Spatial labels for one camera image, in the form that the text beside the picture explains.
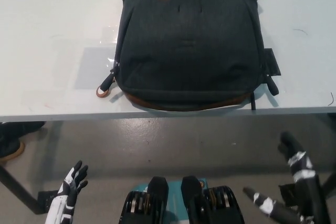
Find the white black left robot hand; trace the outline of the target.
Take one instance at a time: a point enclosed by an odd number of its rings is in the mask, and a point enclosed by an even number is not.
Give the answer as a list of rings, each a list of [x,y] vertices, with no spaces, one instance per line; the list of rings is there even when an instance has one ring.
[[[71,224],[79,193],[88,184],[88,165],[78,161],[64,178],[56,197],[52,200],[45,224]]]

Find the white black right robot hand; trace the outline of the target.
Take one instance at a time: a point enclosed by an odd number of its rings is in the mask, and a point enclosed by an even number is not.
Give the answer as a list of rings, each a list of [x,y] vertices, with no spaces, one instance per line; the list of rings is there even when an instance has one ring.
[[[283,132],[278,150],[283,154],[294,181],[298,210],[244,187],[244,194],[276,223],[331,223],[319,176],[302,145],[289,132]]]

